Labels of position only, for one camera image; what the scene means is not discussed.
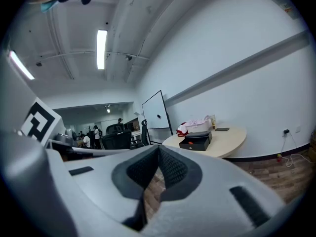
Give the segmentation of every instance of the cable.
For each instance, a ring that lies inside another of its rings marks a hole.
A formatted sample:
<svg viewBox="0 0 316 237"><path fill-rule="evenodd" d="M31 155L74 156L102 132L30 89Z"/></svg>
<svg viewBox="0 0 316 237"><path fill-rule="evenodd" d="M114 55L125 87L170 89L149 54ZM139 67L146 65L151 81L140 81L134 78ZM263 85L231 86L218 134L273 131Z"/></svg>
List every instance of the cable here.
<svg viewBox="0 0 316 237"><path fill-rule="evenodd" d="M294 142L294 144L295 144L295 148L297 148L296 143L295 143L295 140L294 140L294 138L293 138L291 132L290 132L290 135L291 135L292 140L293 140L293 142ZM284 148L284 145L285 145L285 141L286 141L286 136L284 136L284 143L283 143L283 146L282 146L282 149L281 149L281 153L280 153L281 158L287 159L287 162L285 163L285 166L290 167L290 166L293 165L293 158L292 158L292 156L301 156L301 157L303 157L306 161L308 161L309 163L313 164L313 162L309 161L308 159L306 159L306 158L305 158L304 156L302 156L302 155L291 154L291 156L290 156L291 164L290 164L290 165L287 165L288 162L290 161L290 159L282 156L282 152L283 152L283 148Z"/></svg>

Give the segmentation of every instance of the whiteboard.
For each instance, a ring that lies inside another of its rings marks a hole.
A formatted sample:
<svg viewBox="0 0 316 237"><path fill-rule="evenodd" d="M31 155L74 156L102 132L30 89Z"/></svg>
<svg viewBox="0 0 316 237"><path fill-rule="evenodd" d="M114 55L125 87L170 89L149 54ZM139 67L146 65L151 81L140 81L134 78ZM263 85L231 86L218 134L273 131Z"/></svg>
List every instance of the whiteboard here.
<svg viewBox="0 0 316 237"><path fill-rule="evenodd" d="M147 129L169 128L161 90L148 99L142 106L144 117L147 120Z"/></svg>

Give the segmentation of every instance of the office room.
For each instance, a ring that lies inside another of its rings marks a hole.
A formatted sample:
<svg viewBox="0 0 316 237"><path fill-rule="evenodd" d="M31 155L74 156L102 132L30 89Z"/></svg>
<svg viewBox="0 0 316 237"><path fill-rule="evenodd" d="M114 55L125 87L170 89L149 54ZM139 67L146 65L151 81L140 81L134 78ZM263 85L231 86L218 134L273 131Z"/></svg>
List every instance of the office room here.
<svg viewBox="0 0 316 237"><path fill-rule="evenodd" d="M293 230L316 171L314 32L293 2L20 0L0 170L30 233Z"/></svg>

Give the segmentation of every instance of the wooden table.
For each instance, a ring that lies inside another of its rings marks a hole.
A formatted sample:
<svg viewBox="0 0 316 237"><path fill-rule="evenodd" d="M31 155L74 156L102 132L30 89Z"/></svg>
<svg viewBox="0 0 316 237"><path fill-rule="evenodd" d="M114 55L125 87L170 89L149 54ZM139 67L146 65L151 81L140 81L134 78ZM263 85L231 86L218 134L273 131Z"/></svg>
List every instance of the wooden table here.
<svg viewBox="0 0 316 237"><path fill-rule="evenodd" d="M245 142L247 131L244 128L230 127L228 131L212 131L212 141L206 151L195 151L197 153L224 158L234 153ZM179 143L184 137L178 137L177 134L166 139L162 144L179 148Z"/></svg>

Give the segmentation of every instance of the black chair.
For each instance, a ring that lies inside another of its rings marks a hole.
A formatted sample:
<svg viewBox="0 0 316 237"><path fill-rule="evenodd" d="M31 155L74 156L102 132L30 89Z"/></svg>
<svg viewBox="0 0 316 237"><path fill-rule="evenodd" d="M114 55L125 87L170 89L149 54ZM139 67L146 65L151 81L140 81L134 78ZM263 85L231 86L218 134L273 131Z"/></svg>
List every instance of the black chair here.
<svg viewBox="0 0 316 237"><path fill-rule="evenodd" d="M105 131L105 135L111 134L111 133L118 133L118 132L123 132L124 131L124 125L117 123L117 124L112 124L107 127L107 130Z"/></svg>
<svg viewBox="0 0 316 237"><path fill-rule="evenodd" d="M132 144L131 147L140 148L143 146L148 146L148 140L147 140L147 120L142 121L142 140L131 140Z"/></svg>
<svg viewBox="0 0 316 237"><path fill-rule="evenodd" d="M123 132L103 136L102 144L104 149L130 149L131 138L132 132L130 130L124 130Z"/></svg>

